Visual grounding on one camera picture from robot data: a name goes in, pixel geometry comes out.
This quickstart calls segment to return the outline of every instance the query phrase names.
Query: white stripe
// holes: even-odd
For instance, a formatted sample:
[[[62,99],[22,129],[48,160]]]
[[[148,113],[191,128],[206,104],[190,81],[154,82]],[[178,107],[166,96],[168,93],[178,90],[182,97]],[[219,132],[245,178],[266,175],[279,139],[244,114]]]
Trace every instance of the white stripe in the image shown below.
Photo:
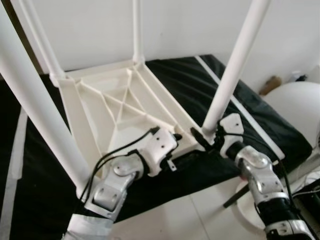
[[[17,188],[17,181],[22,177],[22,164],[24,158],[26,127],[28,116],[21,108],[16,127],[13,147],[10,157],[10,164],[5,183],[1,218],[0,218],[0,239],[9,240],[11,231],[12,214]]]
[[[211,70],[211,68],[201,59],[199,56],[195,56],[195,59],[201,64],[201,66],[207,71],[210,77],[216,82],[216,84],[220,84],[220,79],[217,75]],[[239,109],[239,111],[243,114],[243,116],[247,119],[247,121],[251,124],[253,129],[259,134],[259,136],[268,144],[268,146],[272,149],[274,154],[280,159],[285,158],[285,154],[282,150],[276,145],[276,143],[271,139],[271,137],[265,132],[265,130],[257,123],[257,121],[250,115],[250,113],[245,109],[245,107],[234,97],[231,97],[231,102]]]

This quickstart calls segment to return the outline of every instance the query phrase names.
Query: white wall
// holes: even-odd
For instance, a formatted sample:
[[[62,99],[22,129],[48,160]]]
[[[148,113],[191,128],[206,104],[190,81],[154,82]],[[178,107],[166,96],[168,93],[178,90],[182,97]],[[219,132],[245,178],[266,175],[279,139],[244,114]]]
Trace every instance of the white wall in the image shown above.
[[[33,0],[63,69],[73,70],[130,59],[132,0]],[[147,60],[214,54],[228,62],[250,0],[143,0]],[[21,13],[20,22],[43,70]],[[292,71],[319,64],[320,1],[273,0],[242,74],[255,91],[271,75],[285,81]]]

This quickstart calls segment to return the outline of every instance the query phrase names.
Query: white pole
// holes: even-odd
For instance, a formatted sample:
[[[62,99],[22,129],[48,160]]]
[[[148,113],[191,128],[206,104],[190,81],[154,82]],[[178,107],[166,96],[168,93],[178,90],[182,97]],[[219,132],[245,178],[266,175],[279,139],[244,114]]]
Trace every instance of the white pole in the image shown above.
[[[141,0],[133,0],[133,62],[144,63]]]
[[[0,73],[77,188],[90,169],[0,4]]]
[[[46,36],[45,30],[41,25],[33,2],[32,0],[20,0],[20,5],[44,61],[49,69],[50,79],[53,85],[58,87],[58,81],[56,78],[64,78],[66,74],[59,65],[56,55]]]
[[[271,0],[253,0],[242,29],[235,43],[221,83],[214,95],[209,111],[202,125],[202,132],[212,140],[217,122],[224,114],[230,98],[238,84],[250,50],[266,15]]]

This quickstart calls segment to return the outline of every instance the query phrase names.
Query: white floor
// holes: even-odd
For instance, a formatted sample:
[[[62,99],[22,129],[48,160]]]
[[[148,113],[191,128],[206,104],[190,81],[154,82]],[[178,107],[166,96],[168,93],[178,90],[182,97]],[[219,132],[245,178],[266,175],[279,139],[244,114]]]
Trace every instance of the white floor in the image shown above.
[[[110,239],[265,240],[264,233],[242,219],[235,205],[222,207],[240,182],[236,177],[118,222]]]

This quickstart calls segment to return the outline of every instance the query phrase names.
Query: black cloth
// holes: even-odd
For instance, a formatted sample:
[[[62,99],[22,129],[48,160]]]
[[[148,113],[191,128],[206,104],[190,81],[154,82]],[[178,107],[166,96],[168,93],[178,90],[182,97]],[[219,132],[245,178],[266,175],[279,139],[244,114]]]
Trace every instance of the black cloth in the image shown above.
[[[218,77],[222,76],[225,68],[216,58],[206,55],[202,59]],[[154,60],[146,64],[188,114],[201,125],[217,85],[198,61],[194,57],[186,57]],[[41,78],[67,123],[59,90],[51,84],[48,75]],[[310,155],[312,149],[306,139],[243,82],[238,84],[234,95],[285,153],[287,169],[295,168]],[[0,194],[3,196],[20,112],[20,104],[4,81],[0,81],[0,101]],[[238,112],[230,103],[225,115]],[[242,121],[245,133],[260,139],[246,119],[242,117]],[[268,154],[273,160],[276,159],[268,148],[254,140],[244,139],[244,142]],[[239,174],[231,160],[221,158],[215,151],[210,154],[194,151],[174,160],[174,163],[178,168],[175,172],[166,168],[156,177],[145,177],[133,183],[128,189],[118,221]],[[76,204],[75,186],[28,120],[22,179],[17,184],[10,239],[60,239]]]

